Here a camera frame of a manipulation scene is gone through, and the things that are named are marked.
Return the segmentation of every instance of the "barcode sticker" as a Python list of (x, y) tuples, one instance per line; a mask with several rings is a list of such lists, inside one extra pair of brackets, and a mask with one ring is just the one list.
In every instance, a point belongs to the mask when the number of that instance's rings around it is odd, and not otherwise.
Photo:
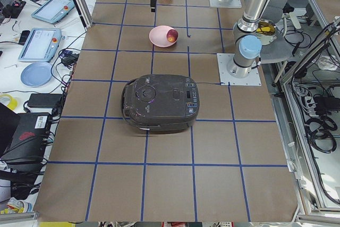
[(47, 116), (38, 116), (35, 129), (45, 128), (46, 121), (47, 121)]

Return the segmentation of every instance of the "bowl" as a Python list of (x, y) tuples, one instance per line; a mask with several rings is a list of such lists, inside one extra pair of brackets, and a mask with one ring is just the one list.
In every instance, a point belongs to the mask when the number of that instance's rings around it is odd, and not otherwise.
[(168, 33), (169, 30), (174, 29), (170, 26), (157, 26), (155, 28), (153, 28), (150, 33), (149, 33), (149, 39), (151, 41), (151, 43), (153, 43), (154, 45), (158, 46), (158, 47), (169, 47), (172, 46), (174, 43), (177, 42), (169, 42), (166, 39), (166, 34)]

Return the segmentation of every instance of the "display screen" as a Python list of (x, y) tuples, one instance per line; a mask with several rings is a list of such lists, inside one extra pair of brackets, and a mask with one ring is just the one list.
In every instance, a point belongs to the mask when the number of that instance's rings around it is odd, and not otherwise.
[(53, 30), (35, 30), (31, 36), (22, 58), (44, 58), (53, 38)]
[(59, 12), (64, 9), (64, 6), (70, 2), (71, 0), (50, 0), (35, 15), (43, 19), (52, 20), (53, 17), (59, 14)]

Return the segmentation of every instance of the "blue plate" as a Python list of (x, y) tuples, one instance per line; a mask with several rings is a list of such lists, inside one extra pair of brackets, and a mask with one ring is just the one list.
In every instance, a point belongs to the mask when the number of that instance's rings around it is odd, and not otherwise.
[(52, 77), (51, 67), (52, 65), (47, 62), (34, 62), (22, 71), (21, 81), (31, 87), (44, 85)]

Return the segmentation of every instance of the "metal bracket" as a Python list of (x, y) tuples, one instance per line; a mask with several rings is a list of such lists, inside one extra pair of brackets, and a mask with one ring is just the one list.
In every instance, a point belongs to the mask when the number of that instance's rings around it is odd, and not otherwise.
[(219, 1), (219, 0), (209, 0), (210, 7), (222, 7), (222, 8), (234, 8), (240, 9), (242, 8), (241, 0), (231, 0), (229, 2), (226, 1)]
[(234, 57), (235, 54), (230, 53), (218, 53), (218, 71), (219, 79), (223, 85), (243, 85), (243, 86), (261, 86), (261, 79), (259, 71), (257, 69), (252, 69), (249, 75), (245, 78), (236, 78), (229, 74), (227, 71), (227, 63)]

